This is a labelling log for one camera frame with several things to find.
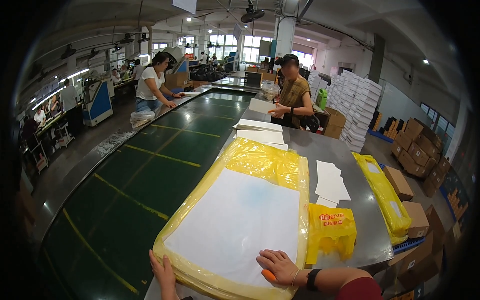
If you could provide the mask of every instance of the yellow line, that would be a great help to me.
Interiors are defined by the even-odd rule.
[[[50,260],[50,256],[48,255],[47,250],[43,249],[43,253],[45,253],[45,256],[46,256],[46,258],[47,258],[47,260],[48,260],[48,263],[50,264],[50,267],[52,268],[53,274],[55,275],[55,277],[57,278],[57,280],[60,282],[61,287],[65,290],[65,293],[67,293],[68,298],[72,299],[72,297],[70,296],[70,293],[67,291],[67,289],[66,289],[65,286],[63,285],[62,281],[60,280],[60,277],[59,277],[59,275],[57,274],[57,271],[55,271],[55,268],[53,267],[52,261]]]
[[[65,208],[63,209],[63,214],[65,215],[65,217],[67,218],[67,220],[69,221],[70,225],[72,226],[73,230],[75,231],[75,233],[78,235],[78,237],[80,238],[80,240],[85,244],[85,246],[90,250],[90,252],[98,259],[98,261],[100,261],[100,263],[103,265],[103,267],[109,271],[113,277],[115,277],[119,282],[121,282],[124,286],[126,286],[129,290],[131,290],[132,292],[134,292],[135,294],[139,295],[139,292],[136,288],[134,288],[130,283],[126,282],[125,279],[123,279],[122,277],[120,277],[117,273],[115,273],[115,271],[113,271],[104,261],[103,259],[95,252],[95,250],[93,250],[93,248],[88,244],[88,242],[85,240],[85,238],[83,237],[83,235],[78,231],[77,227],[75,226],[75,224],[72,222],[72,219],[70,219],[70,216],[67,214],[67,211],[65,210]]]
[[[160,127],[160,128],[167,128],[167,129],[181,130],[181,128],[175,128],[175,127],[169,127],[169,126],[163,126],[163,125],[150,124],[150,126],[155,126],[155,127]],[[200,131],[193,131],[193,130],[187,130],[187,129],[184,129],[183,131],[193,132],[193,133],[198,133],[198,134],[204,134],[204,135],[210,135],[210,136],[214,136],[214,137],[221,137],[221,136],[216,135],[216,134],[205,133],[205,132],[200,132]]]
[[[125,144],[125,146],[126,146],[126,147],[129,147],[129,148],[131,148],[131,149],[135,149],[135,150],[138,150],[138,151],[146,152],[146,153],[148,153],[148,154],[155,154],[156,156],[159,156],[159,157],[163,157],[163,158],[175,160],[175,161],[178,161],[178,162],[180,162],[180,163],[184,163],[184,164],[187,164],[187,165],[190,165],[190,166],[194,166],[194,167],[199,167],[199,166],[200,166],[199,164],[195,164],[195,163],[190,162],[190,161],[181,160],[181,159],[174,158],[174,157],[170,157],[170,156],[166,156],[166,155],[163,155],[163,154],[160,154],[160,153],[155,153],[155,152],[148,151],[148,150],[145,150],[145,149],[142,149],[142,148],[138,148],[138,147],[135,147],[135,146],[132,146],[132,145]]]
[[[176,110],[171,110],[170,112],[176,112],[176,113],[184,113],[183,111],[176,111]],[[199,115],[199,116],[204,116],[204,117],[213,117],[213,118],[222,118],[222,119],[227,119],[227,120],[235,120],[234,118],[228,118],[228,117],[221,117],[221,116],[210,116],[210,115],[204,115],[204,114],[199,114],[196,112],[192,112],[192,114]]]
[[[165,220],[168,220],[168,216],[151,208],[151,207],[148,207],[146,206],[145,204],[142,204],[140,202],[138,202],[137,200],[133,199],[132,197],[130,197],[129,195],[125,194],[124,192],[120,191],[119,189],[117,189],[117,187],[115,187],[113,184],[110,184],[108,181],[106,181],[105,179],[103,179],[100,175],[98,175],[97,173],[93,173],[93,176],[97,177],[100,181],[103,181],[106,185],[108,185],[109,187],[113,188],[117,193],[119,193],[120,195],[122,195],[123,197],[133,201],[135,204],[143,207],[144,209],[148,210],[149,212],[151,213],[154,213],[156,214],[157,216],[159,216],[160,218],[163,218]]]

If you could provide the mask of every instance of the black wrist strap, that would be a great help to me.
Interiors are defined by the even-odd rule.
[[[315,278],[321,269],[313,269],[307,276],[307,290],[316,291],[318,288],[315,286]]]

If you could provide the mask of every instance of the white shirt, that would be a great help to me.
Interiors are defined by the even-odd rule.
[[[63,109],[65,111],[74,108],[77,105],[75,100],[77,97],[77,91],[73,85],[66,86],[60,92],[60,100],[63,102]]]
[[[135,73],[135,80],[139,80],[142,77],[144,68],[141,65],[136,65],[135,68],[133,68],[133,72]]]
[[[40,114],[35,113],[35,115],[33,116],[33,119],[37,123],[42,123],[43,119],[45,119],[45,118],[46,118],[46,116],[45,116],[45,112],[43,110],[40,110]]]
[[[143,100],[156,100],[155,95],[150,91],[147,84],[145,83],[145,79],[153,78],[155,79],[156,88],[160,89],[162,83],[165,82],[165,76],[163,72],[160,73],[160,78],[155,73],[155,69],[153,67],[148,67],[142,72],[142,76],[138,81],[137,87],[137,97]]]
[[[201,61],[200,63],[202,65],[206,64],[207,63],[207,55],[206,54],[203,54],[201,57],[200,57]]]

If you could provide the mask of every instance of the conveyor belt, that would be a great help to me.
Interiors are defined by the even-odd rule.
[[[57,299],[143,299],[148,250],[212,165],[254,94],[216,90],[142,129],[98,166],[50,227],[38,264]]]

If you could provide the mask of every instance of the jeans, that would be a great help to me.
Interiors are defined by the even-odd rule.
[[[137,111],[142,111],[142,110],[151,110],[155,111],[155,109],[159,108],[161,105],[160,101],[158,99],[155,100],[145,100],[137,97],[135,101],[135,106]]]

